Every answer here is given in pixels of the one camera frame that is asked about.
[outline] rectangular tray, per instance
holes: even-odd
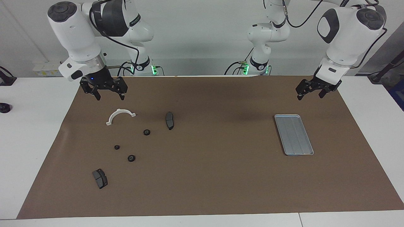
[[[275,122],[286,155],[303,156],[314,154],[313,147],[299,115],[277,114],[275,115]]]

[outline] white wall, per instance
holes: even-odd
[[[1,65],[17,72],[17,76],[33,76],[31,62],[67,58],[67,52],[46,18],[49,6],[58,0],[0,0],[2,2],[16,21],[8,22],[13,17],[3,13],[6,9],[0,12]],[[316,4],[308,0],[292,1],[288,8],[290,20],[300,23]],[[404,21],[402,0],[381,0],[381,5],[388,14],[389,32],[368,58]],[[246,38],[248,27],[268,21],[260,0],[137,0],[137,7],[142,18],[156,30],[154,39],[146,43],[150,57],[170,75],[223,74],[230,63],[243,60],[252,48]],[[305,26],[292,29],[287,41],[271,44],[273,75],[309,75],[315,71],[328,47],[317,34],[316,26],[321,15],[331,7],[335,5],[322,3]],[[17,32],[18,25],[32,43]],[[120,46],[103,37],[97,40],[107,53],[109,65],[128,59]]]

